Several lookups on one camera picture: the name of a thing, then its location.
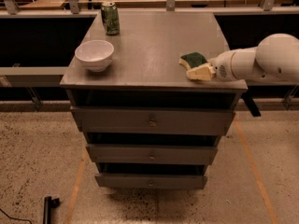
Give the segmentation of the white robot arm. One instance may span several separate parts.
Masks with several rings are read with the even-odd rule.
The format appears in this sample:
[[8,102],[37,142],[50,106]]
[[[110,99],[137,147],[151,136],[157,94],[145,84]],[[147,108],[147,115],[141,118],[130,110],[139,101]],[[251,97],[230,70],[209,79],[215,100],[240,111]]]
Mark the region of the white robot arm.
[[214,77],[229,82],[299,83],[299,40],[287,34],[273,34],[257,47],[232,49],[215,58],[187,65],[187,78],[210,81]]

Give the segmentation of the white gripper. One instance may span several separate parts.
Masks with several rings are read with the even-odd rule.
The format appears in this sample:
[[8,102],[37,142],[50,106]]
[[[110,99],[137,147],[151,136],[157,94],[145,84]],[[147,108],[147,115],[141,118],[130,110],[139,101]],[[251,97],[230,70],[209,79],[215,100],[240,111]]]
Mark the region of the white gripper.
[[223,82],[234,81],[235,77],[231,68],[231,60],[235,53],[232,50],[225,51],[217,57],[210,58],[209,63],[204,63],[186,72],[191,80],[210,81],[214,76]]

